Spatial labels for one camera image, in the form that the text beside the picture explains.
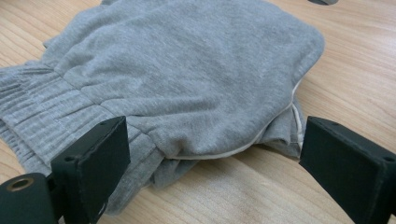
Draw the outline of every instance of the wood grain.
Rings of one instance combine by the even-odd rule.
[[[271,2],[326,39],[297,92],[305,115],[338,121],[396,152],[396,2]],[[0,0],[0,66],[39,59],[42,42],[99,3]],[[352,223],[297,161],[267,149],[201,161],[167,189],[141,190],[122,214],[100,223]],[[23,172],[0,141],[0,183]]]

